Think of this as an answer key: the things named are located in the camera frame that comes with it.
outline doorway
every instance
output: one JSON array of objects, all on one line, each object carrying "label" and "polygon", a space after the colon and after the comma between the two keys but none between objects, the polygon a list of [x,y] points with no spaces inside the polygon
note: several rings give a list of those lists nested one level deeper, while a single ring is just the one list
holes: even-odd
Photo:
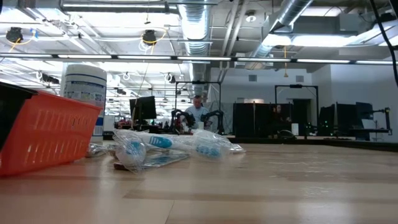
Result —
[{"label": "doorway", "polygon": [[305,134],[305,125],[312,122],[311,100],[293,99],[292,122],[298,124],[298,135]]}]

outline orange basket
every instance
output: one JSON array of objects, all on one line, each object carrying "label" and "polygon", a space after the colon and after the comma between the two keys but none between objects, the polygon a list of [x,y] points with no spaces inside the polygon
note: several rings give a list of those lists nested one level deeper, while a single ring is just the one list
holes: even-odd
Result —
[{"label": "orange basket", "polygon": [[85,156],[101,108],[38,91],[25,100],[0,152],[0,176]]}]

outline orange plastic basket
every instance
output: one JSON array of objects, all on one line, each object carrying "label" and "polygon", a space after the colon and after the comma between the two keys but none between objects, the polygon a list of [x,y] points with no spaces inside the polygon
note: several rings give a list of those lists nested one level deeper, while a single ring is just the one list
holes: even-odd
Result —
[{"label": "orange plastic basket", "polygon": [[21,108],[2,151],[0,176],[85,156],[101,108],[39,91]]}]

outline white plastic container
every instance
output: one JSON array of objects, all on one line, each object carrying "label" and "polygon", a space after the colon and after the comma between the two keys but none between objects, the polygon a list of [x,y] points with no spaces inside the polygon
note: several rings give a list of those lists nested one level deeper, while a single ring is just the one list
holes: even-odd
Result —
[{"label": "white plastic container", "polygon": [[98,116],[91,142],[102,142],[106,100],[106,72],[103,69],[81,64],[67,67],[62,82],[63,96],[103,108]]}]

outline ceiling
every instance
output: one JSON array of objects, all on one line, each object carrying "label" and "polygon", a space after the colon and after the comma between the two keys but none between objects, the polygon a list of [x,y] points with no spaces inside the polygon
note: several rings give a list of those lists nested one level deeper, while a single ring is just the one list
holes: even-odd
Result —
[{"label": "ceiling", "polygon": [[[11,52],[31,54],[186,54],[181,20],[176,14],[62,12],[54,8],[38,8],[32,15],[32,12],[29,12],[29,10],[20,10],[13,7],[12,4],[15,3],[12,2],[13,1],[4,2],[4,8],[0,15],[0,52],[9,52],[13,47],[13,44],[5,37],[10,27],[21,27],[24,35],[22,43],[28,41],[29,43],[15,45]],[[232,55],[236,53],[248,55],[259,46],[262,42],[264,21],[267,16],[279,10],[281,2],[280,0],[274,0],[273,3],[272,1],[250,1],[247,10],[254,11],[256,20],[254,22],[243,20],[238,32],[239,40],[233,45]],[[380,38],[379,32],[373,29],[372,22],[369,22],[374,19],[373,14],[370,13],[370,6],[367,2],[368,1],[315,0],[296,22],[297,25],[295,24],[294,33],[288,34],[291,37],[305,34],[314,35],[317,33],[322,33],[323,35],[341,35],[340,33],[334,34],[332,31],[327,30],[331,25],[325,26],[324,32],[323,29],[317,26],[322,26],[322,21],[332,21],[334,22],[334,26],[335,24],[340,26],[341,31],[342,24],[349,23],[349,18],[355,18],[353,21],[357,21],[357,24],[354,25],[359,27],[358,30],[355,31],[356,33],[352,32],[348,34],[348,32],[345,32],[344,35],[347,38],[352,38],[355,44],[350,45],[348,43],[348,46],[344,47],[311,47],[303,44],[294,45],[293,41],[291,45],[285,48],[281,46],[274,47],[271,51],[272,56],[334,59],[386,58],[389,51],[387,47],[379,46],[383,44],[384,41]],[[376,2],[378,8],[382,12],[391,11],[388,1],[378,0]],[[226,26],[232,6],[232,2],[222,0],[219,1],[217,5],[211,7],[210,55],[220,56],[221,54],[224,37],[227,31]],[[314,18],[310,19],[313,25],[309,25],[306,18]],[[144,45],[140,44],[142,44],[141,35],[148,29],[155,30],[156,37],[161,40],[158,41],[153,48],[147,47],[146,49]],[[36,37],[32,34],[32,30],[37,32]],[[398,35],[398,26],[390,26],[388,31],[389,37],[394,38]],[[359,41],[358,38],[361,33],[365,38]],[[189,64],[187,63],[85,63],[101,67],[107,71],[109,74],[109,87],[139,88],[141,83],[143,83],[142,87],[146,88],[143,90],[134,90],[133,93],[129,92],[127,97],[115,93],[115,91],[110,88],[108,90],[108,96],[113,97],[114,103],[109,101],[107,107],[112,110],[119,108],[119,111],[126,111],[128,109],[128,98],[137,94],[141,96],[155,95],[159,97],[159,103],[163,102],[165,96],[173,96],[175,85],[165,81],[165,76],[167,74],[175,75],[177,80],[191,80]],[[55,78],[61,79],[63,68],[63,62],[5,58],[0,64],[0,81],[20,86],[45,88],[48,85],[37,79],[37,72],[47,73]],[[275,63],[267,67],[268,70],[278,70],[281,68],[285,68],[284,63]],[[292,64],[289,65],[288,68],[292,69],[293,73],[295,73],[295,71],[300,71],[300,73],[311,73],[318,69],[319,65]],[[228,83],[239,83],[242,79],[239,77],[240,73],[240,70],[234,71],[234,68],[231,68],[225,78],[225,85],[228,85]],[[161,91],[149,91],[147,90],[148,88],[159,89]],[[59,94],[60,87],[58,85],[52,85],[51,88],[45,90]],[[192,93],[183,91],[179,98],[185,100],[190,96],[192,96]],[[180,103],[181,107],[187,105],[188,103]],[[172,105],[166,102],[164,106],[159,105],[159,109],[161,108],[166,108],[166,111],[169,111]]]}]

